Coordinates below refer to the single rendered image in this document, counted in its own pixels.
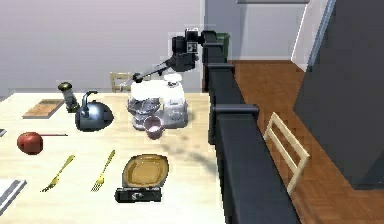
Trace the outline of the red apple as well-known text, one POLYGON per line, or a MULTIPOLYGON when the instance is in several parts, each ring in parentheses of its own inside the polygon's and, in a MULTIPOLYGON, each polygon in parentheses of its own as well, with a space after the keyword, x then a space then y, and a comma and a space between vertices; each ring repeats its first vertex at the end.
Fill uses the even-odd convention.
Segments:
POLYGON ((25 132, 17 138, 18 148, 28 155, 37 155, 43 150, 43 139, 36 132, 25 132))

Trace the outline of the brown oval plate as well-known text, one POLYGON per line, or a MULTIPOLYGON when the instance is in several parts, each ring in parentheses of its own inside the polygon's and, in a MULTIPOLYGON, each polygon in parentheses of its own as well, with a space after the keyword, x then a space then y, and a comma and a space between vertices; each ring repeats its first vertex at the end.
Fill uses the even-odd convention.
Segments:
POLYGON ((161 187, 169 173, 166 156, 140 154, 132 156, 122 172, 122 185, 131 188, 161 187))

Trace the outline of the white and silver coffee machine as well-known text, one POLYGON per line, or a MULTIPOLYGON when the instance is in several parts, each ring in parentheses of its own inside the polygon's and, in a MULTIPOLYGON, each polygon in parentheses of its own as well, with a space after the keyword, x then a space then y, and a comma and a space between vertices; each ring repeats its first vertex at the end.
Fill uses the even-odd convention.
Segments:
POLYGON ((188 124, 188 104, 178 73, 166 74, 162 80, 143 80, 131 84, 127 110, 133 115, 132 125, 144 130, 144 121, 157 116, 167 129, 183 128, 188 124))

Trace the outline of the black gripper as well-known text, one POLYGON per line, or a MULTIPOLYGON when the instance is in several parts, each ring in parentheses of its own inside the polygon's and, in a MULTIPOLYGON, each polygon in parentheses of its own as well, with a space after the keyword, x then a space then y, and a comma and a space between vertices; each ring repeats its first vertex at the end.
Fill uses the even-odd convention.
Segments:
POLYGON ((176 72, 186 72, 195 68, 195 62, 198 60, 198 43, 196 41, 187 40, 183 36, 176 36, 172 38, 172 56, 153 68, 144 71, 136 72, 132 76, 132 80, 140 83, 145 77, 151 76, 155 73, 162 75, 162 73, 171 68, 176 72))

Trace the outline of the green bin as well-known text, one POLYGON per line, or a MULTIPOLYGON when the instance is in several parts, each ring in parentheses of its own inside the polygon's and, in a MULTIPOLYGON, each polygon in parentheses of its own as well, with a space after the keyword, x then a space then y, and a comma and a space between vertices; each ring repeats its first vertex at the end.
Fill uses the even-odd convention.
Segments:
POLYGON ((229 33, 217 33, 216 37, 217 37, 217 42, 222 44, 223 60, 227 61, 230 34, 229 33))

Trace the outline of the black box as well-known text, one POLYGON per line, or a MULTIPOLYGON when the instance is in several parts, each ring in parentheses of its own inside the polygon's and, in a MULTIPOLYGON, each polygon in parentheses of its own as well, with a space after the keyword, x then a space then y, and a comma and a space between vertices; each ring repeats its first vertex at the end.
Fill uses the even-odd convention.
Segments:
POLYGON ((160 202, 160 188, 117 188, 115 200, 118 203, 160 202))

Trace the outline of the pale wooden table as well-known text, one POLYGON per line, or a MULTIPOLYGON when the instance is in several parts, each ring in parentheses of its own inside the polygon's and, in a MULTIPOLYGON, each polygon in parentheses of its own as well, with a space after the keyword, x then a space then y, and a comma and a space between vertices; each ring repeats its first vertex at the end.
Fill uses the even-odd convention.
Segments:
POLYGON ((73 115, 59 109, 49 119, 23 119, 44 99, 42 93, 16 93, 0 103, 0 178, 24 179, 26 186, 0 216, 0 224, 225 224, 216 168, 216 155, 207 142, 209 98, 202 93, 186 96, 191 120, 183 129, 164 131, 151 140, 131 125, 127 96, 99 93, 115 119, 99 132, 76 129, 73 115), (23 153, 17 138, 25 132, 68 134, 42 137, 43 150, 23 153), (110 152, 115 155, 105 181, 92 192, 110 152), (118 203, 115 190, 128 160, 138 154, 159 154, 169 161, 169 175, 158 203, 118 203), (58 184, 45 188, 66 159, 74 160, 61 173, 58 184))

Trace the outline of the dark grey cabinet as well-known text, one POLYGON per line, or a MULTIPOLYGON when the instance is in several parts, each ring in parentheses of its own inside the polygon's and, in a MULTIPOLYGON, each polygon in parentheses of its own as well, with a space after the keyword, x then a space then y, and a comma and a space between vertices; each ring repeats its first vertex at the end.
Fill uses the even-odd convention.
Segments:
POLYGON ((352 188, 384 189, 384 0, 336 0, 294 111, 352 188))

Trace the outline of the pink mug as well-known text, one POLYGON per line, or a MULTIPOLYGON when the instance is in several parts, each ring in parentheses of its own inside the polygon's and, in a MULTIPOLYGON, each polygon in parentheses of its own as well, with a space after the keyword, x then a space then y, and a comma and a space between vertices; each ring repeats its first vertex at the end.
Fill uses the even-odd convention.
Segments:
POLYGON ((156 140, 162 136, 164 125, 159 117, 149 116, 144 121, 144 129, 150 139, 156 140))

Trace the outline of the dark pepper grinder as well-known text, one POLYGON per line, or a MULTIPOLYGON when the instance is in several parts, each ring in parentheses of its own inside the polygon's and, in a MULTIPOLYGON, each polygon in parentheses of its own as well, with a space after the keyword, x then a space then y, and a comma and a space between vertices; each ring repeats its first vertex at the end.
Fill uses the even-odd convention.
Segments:
POLYGON ((72 91, 72 84, 62 82, 58 85, 58 89, 62 92, 68 113, 76 113, 80 105, 72 91))

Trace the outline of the brown book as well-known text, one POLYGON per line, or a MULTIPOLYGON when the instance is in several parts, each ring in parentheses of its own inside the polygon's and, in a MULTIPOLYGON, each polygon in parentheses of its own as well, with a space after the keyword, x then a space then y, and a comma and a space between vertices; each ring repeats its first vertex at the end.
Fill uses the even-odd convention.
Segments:
POLYGON ((49 119, 62 105, 63 99, 42 99, 22 116, 23 119, 49 119))

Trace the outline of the dark grey kettle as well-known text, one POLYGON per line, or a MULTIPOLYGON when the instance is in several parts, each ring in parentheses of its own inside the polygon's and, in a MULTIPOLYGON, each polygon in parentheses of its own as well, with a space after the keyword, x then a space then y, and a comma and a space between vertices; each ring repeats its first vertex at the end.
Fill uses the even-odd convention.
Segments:
POLYGON ((100 131, 114 120, 114 115, 106 104, 88 100, 91 94, 97 94, 97 91, 87 91, 83 95, 82 104, 75 114, 76 128, 82 132, 100 131))

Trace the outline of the gold fork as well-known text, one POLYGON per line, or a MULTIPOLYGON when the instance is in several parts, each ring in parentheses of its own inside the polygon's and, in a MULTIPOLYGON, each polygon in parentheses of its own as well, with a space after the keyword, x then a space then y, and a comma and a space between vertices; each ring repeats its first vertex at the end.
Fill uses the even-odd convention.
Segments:
POLYGON ((59 178, 60 178, 60 175, 61 173, 64 171, 64 169, 74 160, 75 158, 75 155, 70 155, 68 156, 68 158, 66 159, 65 163, 62 165, 62 167, 60 168, 60 170, 56 173, 55 177, 51 180, 51 182, 45 187, 43 188, 40 192, 47 192, 49 191, 50 189, 54 188, 58 182, 59 182, 59 178))
POLYGON ((100 173, 99 178, 95 181, 93 187, 91 188, 92 192, 97 192, 102 187, 102 185, 104 184, 104 181, 105 181, 104 175, 105 175, 106 169, 108 168, 109 164, 111 163, 114 155, 115 155, 115 151, 112 150, 108 156, 108 159, 104 165, 102 172, 100 173))

